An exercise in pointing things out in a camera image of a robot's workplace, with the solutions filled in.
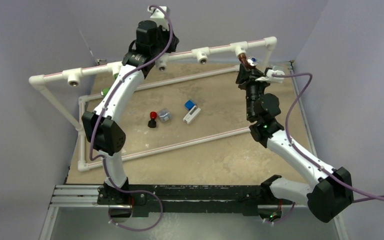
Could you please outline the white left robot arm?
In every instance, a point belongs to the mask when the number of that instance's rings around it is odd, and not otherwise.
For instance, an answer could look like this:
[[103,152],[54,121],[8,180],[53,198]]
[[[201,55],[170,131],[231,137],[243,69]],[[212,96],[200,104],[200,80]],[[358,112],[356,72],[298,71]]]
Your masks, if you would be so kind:
[[165,53],[176,50],[179,40],[175,37],[170,20],[162,26],[154,20],[138,24],[136,39],[129,45],[115,81],[104,99],[93,111],[85,111],[81,117],[87,141],[89,157],[96,159],[97,151],[102,159],[106,175],[104,186],[112,188],[109,197],[118,205],[129,199],[128,177],[124,171],[121,150],[126,134],[121,129],[121,114],[137,87],[145,80],[155,62]]

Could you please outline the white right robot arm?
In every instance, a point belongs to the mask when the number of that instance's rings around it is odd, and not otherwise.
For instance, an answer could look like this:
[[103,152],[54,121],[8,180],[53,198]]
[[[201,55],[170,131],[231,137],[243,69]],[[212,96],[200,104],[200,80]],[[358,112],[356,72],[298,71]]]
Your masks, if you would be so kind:
[[306,181],[300,183],[274,175],[261,184],[262,200],[272,204],[285,199],[305,205],[323,223],[330,222],[350,206],[354,194],[344,185],[352,185],[351,173],[311,154],[276,120],[281,113],[280,101],[274,94],[265,92],[272,83],[268,73],[240,64],[235,83],[245,91],[246,119],[251,123],[253,139],[283,158]]

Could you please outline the brown copper faucet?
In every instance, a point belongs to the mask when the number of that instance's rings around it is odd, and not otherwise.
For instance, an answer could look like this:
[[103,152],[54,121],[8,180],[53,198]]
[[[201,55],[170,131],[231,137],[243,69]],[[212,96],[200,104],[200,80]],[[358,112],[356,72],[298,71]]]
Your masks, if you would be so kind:
[[246,54],[240,54],[238,56],[239,61],[241,64],[247,68],[247,69],[255,69],[258,65],[258,60],[253,56],[247,56]]

